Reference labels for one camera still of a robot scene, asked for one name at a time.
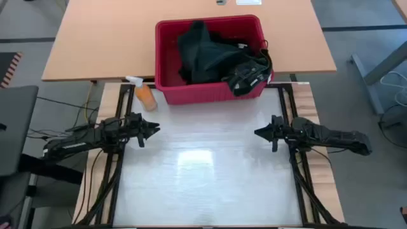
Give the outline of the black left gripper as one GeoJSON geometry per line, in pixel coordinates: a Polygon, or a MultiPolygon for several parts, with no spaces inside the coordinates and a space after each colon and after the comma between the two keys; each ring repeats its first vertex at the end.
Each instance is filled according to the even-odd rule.
{"type": "Polygon", "coordinates": [[[160,124],[146,121],[140,113],[130,113],[127,116],[127,133],[129,137],[136,137],[138,145],[141,148],[145,147],[144,140],[150,138],[160,130],[160,124]]]}

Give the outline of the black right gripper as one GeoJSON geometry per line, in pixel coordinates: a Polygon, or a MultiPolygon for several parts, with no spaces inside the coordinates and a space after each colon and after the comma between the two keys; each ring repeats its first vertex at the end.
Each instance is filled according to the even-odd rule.
{"type": "Polygon", "coordinates": [[[288,139],[290,135],[293,135],[294,130],[284,122],[282,116],[272,115],[271,125],[259,128],[254,133],[264,140],[272,142],[272,151],[277,152],[279,139],[288,139]]]}

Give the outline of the dark blue denim jeans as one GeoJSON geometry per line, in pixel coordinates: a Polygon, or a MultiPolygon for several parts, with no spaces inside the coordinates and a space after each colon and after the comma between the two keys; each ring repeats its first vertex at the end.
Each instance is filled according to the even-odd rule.
{"type": "Polygon", "coordinates": [[[231,93],[240,97],[267,81],[272,73],[272,60],[266,48],[252,53],[213,42],[203,21],[194,21],[177,39],[181,57],[179,74],[186,84],[225,82],[231,93]]]}

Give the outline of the red plastic bin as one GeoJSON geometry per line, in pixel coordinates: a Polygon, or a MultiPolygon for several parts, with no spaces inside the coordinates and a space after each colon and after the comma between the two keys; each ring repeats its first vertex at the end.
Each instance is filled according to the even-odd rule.
{"type": "Polygon", "coordinates": [[[155,86],[163,92],[167,103],[171,105],[195,104],[251,99],[260,96],[266,84],[273,79],[273,63],[269,79],[258,84],[250,93],[240,97],[234,96],[225,82],[186,84],[179,74],[181,57],[177,39],[190,29],[194,21],[205,22],[209,31],[218,32],[223,37],[244,39],[255,51],[261,47],[268,49],[268,42],[263,35],[259,18],[254,15],[158,22],[155,31],[155,86]]]}

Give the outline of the orange spray bottle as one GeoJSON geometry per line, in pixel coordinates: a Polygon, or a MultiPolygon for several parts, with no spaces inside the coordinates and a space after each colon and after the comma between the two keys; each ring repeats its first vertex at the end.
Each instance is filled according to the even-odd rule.
{"type": "Polygon", "coordinates": [[[151,89],[144,83],[144,80],[135,76],[126,76],[125,79],[134,85],[134,93],[146,111],[154,111],[157,102],[151,89]]]}

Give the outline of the dark grey cloth garment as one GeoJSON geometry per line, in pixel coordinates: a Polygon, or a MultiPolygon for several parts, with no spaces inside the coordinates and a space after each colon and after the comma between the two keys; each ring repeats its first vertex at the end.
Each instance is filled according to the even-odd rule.
{"type": "Polygon", "coordinates": [[[210,34],[210,39],[213,42],[221,43],[224,45],[231,45],[231,46],[234,46],[236,48],[239,48],[239,49],[245,51],[246,53],[252,53],[249,43],[244,39],[226,38],[226,37],[223,37],[220,33],[214,32],[214,31],[210,31],[209,34],[210,34]]]}

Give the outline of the light wooden desk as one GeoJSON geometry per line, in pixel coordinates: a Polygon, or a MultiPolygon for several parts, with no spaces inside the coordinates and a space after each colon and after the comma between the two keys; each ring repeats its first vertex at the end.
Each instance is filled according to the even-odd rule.
{"type": "Polygon", "coordinates": [[[407,0],[392,0],[403,20],[407,23],[407,0]]]}
{"type": "Polygon", "coordinates": [[[153,76],[158,22],[233,15],[259,18],[277,73],[336,71],[311,0],[70,0],[42,79],[153,76]]]}

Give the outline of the black stand base bar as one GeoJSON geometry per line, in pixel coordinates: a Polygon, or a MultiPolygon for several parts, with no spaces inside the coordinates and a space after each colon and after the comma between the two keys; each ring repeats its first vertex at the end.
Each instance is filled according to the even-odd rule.
{"type": "Polygon", "coordinates": [[[65,181],[72,184],[81,184],[83,177],[83,173],[77,170],[25,154],[20,157],[17,171],[30,172],[31,174],[50,177],[57,181],[65,181]]]}

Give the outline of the grey chair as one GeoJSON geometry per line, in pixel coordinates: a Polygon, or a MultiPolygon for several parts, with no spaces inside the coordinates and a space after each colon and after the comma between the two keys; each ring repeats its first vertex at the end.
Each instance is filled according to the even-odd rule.
{"type": "Polygon", "coordinates": [[[0,224],[8,221],[12,229],[18,229],[30,179],[18,166],[37,94],[37,86],[0,89],[0,224]]]}

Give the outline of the grey metal desk leg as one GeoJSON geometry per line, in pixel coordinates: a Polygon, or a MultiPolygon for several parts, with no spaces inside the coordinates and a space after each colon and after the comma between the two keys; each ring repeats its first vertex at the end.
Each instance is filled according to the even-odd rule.
{"type": "Polygon", "coordinates": [[[383,59],[371,71],[365,70],[360,58],[356,54],[350,56],[350,63],[355,65],[359,71],[364,88],[367,90],[371,105],[376,114],[381,115],[384,111],[374,84],[380,81],[383,76],[400,65],[404,60],[407,60],[407,41],[394,50],[387,58],[383,59]]]}

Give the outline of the striped edge floor mat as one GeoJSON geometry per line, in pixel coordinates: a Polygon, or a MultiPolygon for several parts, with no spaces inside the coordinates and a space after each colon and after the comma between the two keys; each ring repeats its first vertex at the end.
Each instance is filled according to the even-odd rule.
{"type": "Polygon", "coordinates": [[[9,87],[22,56],[20,52],[0,52],[0,88],[9,87]]]}

